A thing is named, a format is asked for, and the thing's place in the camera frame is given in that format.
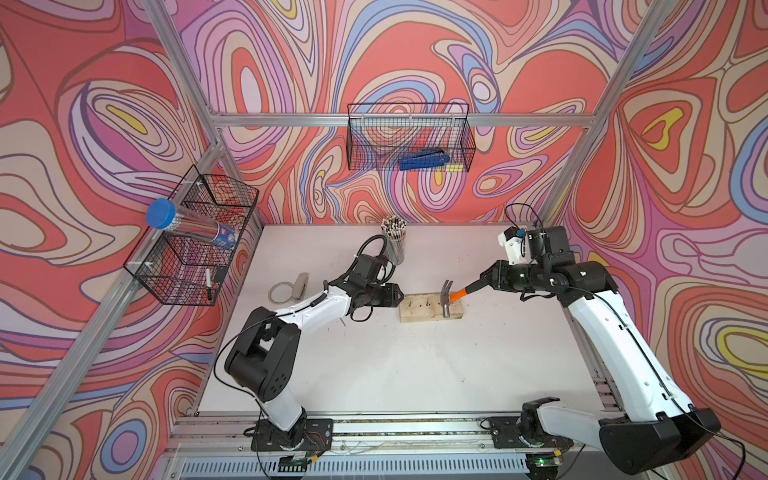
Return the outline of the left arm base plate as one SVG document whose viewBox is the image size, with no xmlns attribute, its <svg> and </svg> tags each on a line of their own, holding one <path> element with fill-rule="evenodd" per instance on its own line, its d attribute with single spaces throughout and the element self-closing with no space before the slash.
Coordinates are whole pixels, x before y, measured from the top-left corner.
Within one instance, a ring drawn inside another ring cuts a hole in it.
<svg viewBox="0 0 768 480">
<path fill-rule="evenodd" d="M 331 418 L 300 419 L 282 431 L 269 420 L 259 420 L 251 437 L 254 452 L 325 452 L 332 447 L 334 421 Z"/>
</svg>

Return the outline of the claw hammer orange black handle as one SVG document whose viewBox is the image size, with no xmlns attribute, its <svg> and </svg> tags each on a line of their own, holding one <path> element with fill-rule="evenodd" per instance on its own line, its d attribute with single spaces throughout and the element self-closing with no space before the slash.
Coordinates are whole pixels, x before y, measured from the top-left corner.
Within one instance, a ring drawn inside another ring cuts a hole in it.
<svg viewBox="0 0 768 480">
<path fill-rule="evenodd" d="M 463 289 L 458 290 L 456 292 L 451 291 L 452 285 L 453 285 L 452 280 L 445 280 L 439 294 L 440 306 L 442 308 L 442 316 L 444 318 L 450 317 L 451 315 L 450 308 L 452 304 L 457 303 L 459 300 L 466 297 L 468 294 L 477 292 L 485 288 L 488 285 L 488 283 L 486 280 L 478 279 L 470 283 Z"/>
</svg>

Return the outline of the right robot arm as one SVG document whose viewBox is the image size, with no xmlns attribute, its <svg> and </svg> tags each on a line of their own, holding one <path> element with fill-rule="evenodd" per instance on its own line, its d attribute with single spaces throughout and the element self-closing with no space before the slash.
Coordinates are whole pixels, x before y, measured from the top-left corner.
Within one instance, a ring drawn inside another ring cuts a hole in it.
<svg viewBox="0 0 768 480">
<path fill-rule="evenodd" d="M 554 396 L 524 403 L 512 429 L 520 441 L 577 441 L 634 475 L 687 459 L 720 432 L 714 411 L 695 406 L 662 366 L 607 268 L 576 260 L 564 228 L 509 227 L 498 243 L 506 257 L 481 273 L 481 283 L 523 301 L 558 301 L 609 392 L 597 410 L 577 410 Z"/>
</svg>

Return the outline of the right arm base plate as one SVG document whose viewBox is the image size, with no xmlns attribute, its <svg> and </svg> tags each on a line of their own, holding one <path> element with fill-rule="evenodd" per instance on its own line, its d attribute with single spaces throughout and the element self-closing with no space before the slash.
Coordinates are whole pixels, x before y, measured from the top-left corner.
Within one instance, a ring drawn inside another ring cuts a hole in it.
<svg viewBox="0 0 768 480">
<path fill-rule="evenodd" d="M 562 436 L 545 433 L 519 415 L 491 416 L 482 419 L 479 426 L 492 438 L 495 449 L 549 449 L 568 451 L 574 442 Z"/>
</svg>

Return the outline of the wooden block with nails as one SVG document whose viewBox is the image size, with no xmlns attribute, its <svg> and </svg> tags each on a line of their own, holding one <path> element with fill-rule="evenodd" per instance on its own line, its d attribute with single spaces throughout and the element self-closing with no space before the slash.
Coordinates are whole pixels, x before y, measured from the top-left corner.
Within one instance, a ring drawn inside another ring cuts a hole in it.
<svg viewBox="0 0 768 480">
<path fill-rule="evenodd" d="M 437 293 L 406 295 L 398 306 L 398 312 L 403 324 L 458 320 L 464 316 L 460 301 L 452 303 L 448 307 L 448 315 L 445 315 Z"/>
</svg>

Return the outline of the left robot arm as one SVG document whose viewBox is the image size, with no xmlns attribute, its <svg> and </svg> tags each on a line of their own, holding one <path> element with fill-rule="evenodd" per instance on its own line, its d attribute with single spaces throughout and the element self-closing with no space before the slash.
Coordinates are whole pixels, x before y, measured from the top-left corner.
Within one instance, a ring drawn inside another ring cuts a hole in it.
<svg viewBox="0 0 768 480">
<path fill-rule="evenodd" d="M 395 271 L 383 254 L 358 254 L 344 273 L 324 282 L 318 294 L 277 311 L 253 310 L 241 332 L 227 343 L 224 372 L 235 389 L 256 400 L 274 431 L 305 431 L 306 410 L 288 387 L 301 339 L 344 317 L 356 322 L 359 309 L 398 307 L 404 294 L 391 281 Z"/>
</svg>

